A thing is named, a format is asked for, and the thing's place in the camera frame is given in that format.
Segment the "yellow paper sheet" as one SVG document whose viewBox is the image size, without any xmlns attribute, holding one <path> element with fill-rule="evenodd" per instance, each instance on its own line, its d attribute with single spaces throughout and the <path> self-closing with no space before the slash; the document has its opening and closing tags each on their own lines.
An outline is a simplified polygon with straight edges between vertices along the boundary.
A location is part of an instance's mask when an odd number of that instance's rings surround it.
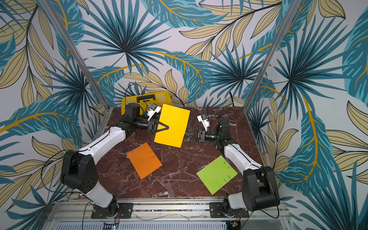
<svg viewBox="0 0 368 230">
<path fill-rule="evenodd" d="M 164 104 L 159 122 L 166 125 L 168 129 L 155 134 L 155 143 L 181 148 L 186 132 L 190 111 L 180 107 Z"/>
</svg>

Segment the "lime green paper sheet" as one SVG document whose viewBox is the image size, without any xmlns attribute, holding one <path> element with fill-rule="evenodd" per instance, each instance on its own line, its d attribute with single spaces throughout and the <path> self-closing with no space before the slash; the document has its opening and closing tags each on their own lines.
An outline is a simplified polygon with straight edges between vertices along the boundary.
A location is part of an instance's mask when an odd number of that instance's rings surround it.
<svg viewBox="0 0 368 230">
<path fill-rule="evenodd" d="M 230 166 L 224 157 L 219 156 L 209 165 L 201 169 L 197 173 L 197 176 L 208 191 L 214 195 L 237 174 L 238 173 Z"/>
</svg>

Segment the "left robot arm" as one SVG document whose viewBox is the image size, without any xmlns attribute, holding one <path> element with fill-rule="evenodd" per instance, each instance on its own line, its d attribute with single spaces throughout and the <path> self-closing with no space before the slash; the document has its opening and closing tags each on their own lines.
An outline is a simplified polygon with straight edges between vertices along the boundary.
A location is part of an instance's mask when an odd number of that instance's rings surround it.
<svg viewBox="0 0 368 230">
<path fill-rule="evenodd" d="M 60 181 L 68 188 L 77 190 L 91 201 L 94 210 L 101 212 L 103 217 L 114 218 L 119 213 L 117 199 L 99 182 L 96 165 L 114 146 L 123 142 L 137 129 L 148 132 L 160 132 L 161 122 L 154 116 L 161 107 L 152 104 L 146 113 L 141 114 L 138 103 L 129 103 L 120 120 L 111 126 L 107 132 L 79 150 L 69 150 L 64 154 Z"/>
</svg>

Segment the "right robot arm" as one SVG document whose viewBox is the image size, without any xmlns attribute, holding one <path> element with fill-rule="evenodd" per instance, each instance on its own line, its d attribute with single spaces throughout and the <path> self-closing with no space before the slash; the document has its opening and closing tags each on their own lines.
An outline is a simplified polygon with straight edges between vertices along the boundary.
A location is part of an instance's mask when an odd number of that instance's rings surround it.
<svg viewBox="0 0 368 230">
<path fill-rule="evenodd" d="M 274 170 L 257 163 L 241 149 L 231 137 L 228 119 L 218 117 L 215 131 L 209 130 L 208 115 L 199 115 L 197 119 L 204 127 L 198 131 L 198 142 L 215 143 L 216 149 L 231 160 L 243 176 L 241 192 L 227 195 L 221 203 L 210 203 L 211 216 L 213 218 L 240 217 L 243 211 L 248 216 L 248 211 L 278 208 L 280 197 Z"/>
</svg>

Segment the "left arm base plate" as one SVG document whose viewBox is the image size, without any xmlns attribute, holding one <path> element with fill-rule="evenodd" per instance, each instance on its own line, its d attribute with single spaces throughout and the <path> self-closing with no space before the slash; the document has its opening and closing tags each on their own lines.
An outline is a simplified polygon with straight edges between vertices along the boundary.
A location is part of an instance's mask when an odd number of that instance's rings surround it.
<svg viewBox="0 0 368 230">
<path fill-rule="evenodd" d="M 107 208 L 94 205 L 92 219 L 129 219 L 133 211 L 133 203 L 113 203 Z"/>
</svg>

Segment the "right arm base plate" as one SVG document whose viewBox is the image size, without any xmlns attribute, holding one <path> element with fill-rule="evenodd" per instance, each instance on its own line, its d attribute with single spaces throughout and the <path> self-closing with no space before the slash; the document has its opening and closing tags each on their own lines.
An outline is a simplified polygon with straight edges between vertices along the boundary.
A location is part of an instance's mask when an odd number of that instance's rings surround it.
<svg viewBox="0 0 368 230">
<path fill-rule="evenodd" d="M 209 204 L 211 218 L 247 218 L 249 212 L 246 209 L 232 209 L 229 204 L 223 202 L 211 202 Z"/>
</svg>

